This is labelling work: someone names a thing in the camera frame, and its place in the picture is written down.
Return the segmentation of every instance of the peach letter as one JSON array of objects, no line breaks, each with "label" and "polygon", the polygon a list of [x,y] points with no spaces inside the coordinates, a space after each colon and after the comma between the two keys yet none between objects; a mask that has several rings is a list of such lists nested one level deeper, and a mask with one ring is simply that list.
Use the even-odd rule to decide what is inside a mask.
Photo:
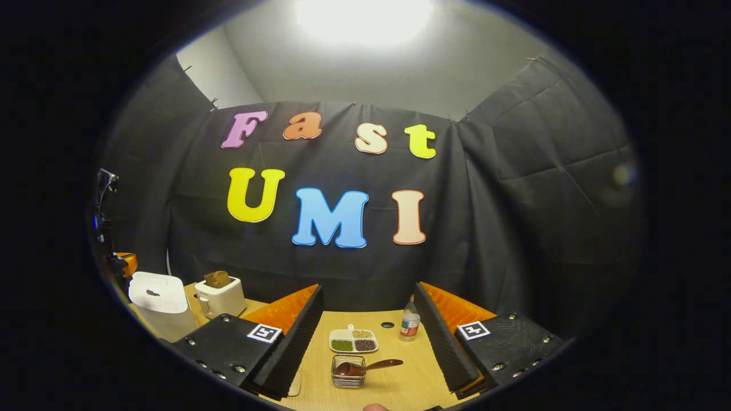
[{"label": "peach letter", "polygon": [[319,128],[320,120],[322,120],[322,117],[319,113],[313,111],[299,113],[289,119],[291,125],[284,129],[282,135],[288,140],[315,138],[322,133],[322,130]]},{"label": "peach letter", "polygon": [[419,202],[424,193],[416,190],[401,190],[391,194],[398,204],[398,232],[393,236],[396,244],[419,244],[426,240],[426,235],[419,228]]},{"label": "peach letter", "polygon": [[380,124],[363,123],[356,129],[355,148],[364,153],[381,154],[388,148],[386,129]]},{"label": "peach letter", "polygon": [[284,178],[284,171],[277,169],[268,169],[262,171],[264,178],[264,190],[262,193],[262,202],[256,208],[246,205],[246,189],[249,187],[249,180],[254,177],[256,172],[251,168],[234,168],[229,173],[231,176],[231,186],[229,187],[228,209],[233,218],[245,222],[261,222],[269,218],[274,209],[274,200],[276,199],[276,188],[279,180]]},{"label": "peach letter", "polygon": [[416,157],[430,159],[436,156],[436,150],[426,147],[427,139],[435,139],[436,135],[426,129],[424,124],[408,127],[404,130],[409,135],[409,149]]},{"label": "peach letter", "polygon": [[251,113],[241,113],[233,116],[234,122],[226,141],[221,144],[221,148],[236,148],[243,145],[243,136],[250,136],[257,126],[257,120],[264,121],[267,119],[266,111],[254,111]]}]

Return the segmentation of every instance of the white dish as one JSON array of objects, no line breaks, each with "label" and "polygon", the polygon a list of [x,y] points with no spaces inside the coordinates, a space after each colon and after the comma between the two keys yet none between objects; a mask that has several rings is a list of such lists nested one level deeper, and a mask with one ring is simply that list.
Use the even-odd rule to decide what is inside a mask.
[{"label": "white dish", "polygon": [[[353,333],[355,331],[363,331],[366,333],[370,333],[372,336],[371,337],[354,337]],[[355,340],[361,340],[361,339],[367,339],[367,340],[372,341],[376,345],[375,348],[372,350],[363,350],[363,351],[356,349]],[[350,341],[350,343],[353,345],[353,349],[351,351],[336,350],[335,348],[333,348],[333,341],[335,341],[335,340]],[[371,330],[360,330],[360,329],[356,330],[355,328],[353,328],[353,324],[348,324],[348,329],[346,329],[346,330],[344,330],[344,329],[332,330],[330,332],[330,341],[328,344],[330,346],[330,349],[335,352],[373,352],[375,350],[378,350],[378,340],[376,340],[376,334]]]}]

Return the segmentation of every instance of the blue letter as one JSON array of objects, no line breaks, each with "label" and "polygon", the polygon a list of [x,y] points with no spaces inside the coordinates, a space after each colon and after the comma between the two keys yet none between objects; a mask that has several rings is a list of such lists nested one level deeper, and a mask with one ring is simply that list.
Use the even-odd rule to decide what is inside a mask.
[{"label": "blue letter", "polygon": [[292,237],[292,243],[301,246],[314,245],[317,239],[312,235],[314,224],[320,241],[328,245],[340,227],[340,235],[335,239],[338,247],[359,249],[366,246],[363,238],[363,207],[368,195],[359,191],[348,191],[340,197],[338,205],[330,211],[325,196],[319,189],[302,188],[295,195],[300,199],[300,227]]}]

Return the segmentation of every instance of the wooden table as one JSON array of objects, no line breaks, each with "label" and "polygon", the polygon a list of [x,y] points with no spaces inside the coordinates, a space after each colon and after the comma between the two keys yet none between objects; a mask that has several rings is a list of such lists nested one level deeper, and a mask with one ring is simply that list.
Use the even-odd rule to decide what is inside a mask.
[{"label": "wooden table", "polygon": [[[209,319],[195,301],[194,287],[195,283],[189,284],[185,290],[196,322],[198,325],[203,325]],[[266,305],[247,299],[246,310],[239,317],[244,317]],[[416,339],[412,342],[403,342],[398,338],[402,314],[401,310],[323,312],[300,365],[302,376],[300,393],[297,396],[283,398],[281,401],[274,401],[265,396],[262,398],[301,411],[361,411],[364,406],[374,402],[389,410],[422,411],[436,405],[447,408],[474,398],[476,394],[457,400],[457,397],[449,392],[424,327],[419,327]],[[138,317],[147,325],[141,316]],[[384,321],[394,323],[395,327],[381,327]],[[330,364],[336,352],[329,348],[329,336],[332,330],[348,328],[348,324],[353,324],[355,328],[371,330],[376,334],[379,349],[376,352],[362,354],[366,365],[388,358],[403,360],[404,364],[369,372],[362,388],[336,388],[330,378]]]}]

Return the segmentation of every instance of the black fabric backdrop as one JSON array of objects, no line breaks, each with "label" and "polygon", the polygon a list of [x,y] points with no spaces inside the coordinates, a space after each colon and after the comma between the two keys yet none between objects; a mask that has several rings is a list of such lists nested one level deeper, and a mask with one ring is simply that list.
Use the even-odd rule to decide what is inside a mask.
[{"label": "black fabric backdrop", "polygon": [[[566,338],[593,327],[625,290],[635,266],[640,215],[635,184],[612,183],[632,161],[620,118],[576,67],[547,52],[468,116],[445,118],[348,102],[278,102],[210,111],[169,59],[131,100],[102,166],[120,175],[106,212],[118,251],[142,271],[189,283],[227,270],[248,298],[273,301],[315,282],[325,309],[399,309],[416,281],[498,314],[522,312]],[[239,148],[221,148],[237,113],[266,110]],[[321,114],[322,134],[285,140],[295,114]],[[382,124],[388,150],[355,148],[356,127]],[[436,133],[432,159],[409,150],[404,128]],[[271,216],[239,222],[228,212],[229,172],[249,167],[246,202],[258,205],[261,171],[286,173]],[[295,191],[321,189],[332,209],[343,193],[368,194],[363,236],[344,249],[318,239],[298,246]],[[416,189],[424,243],[392,240],[391,193]]]}]

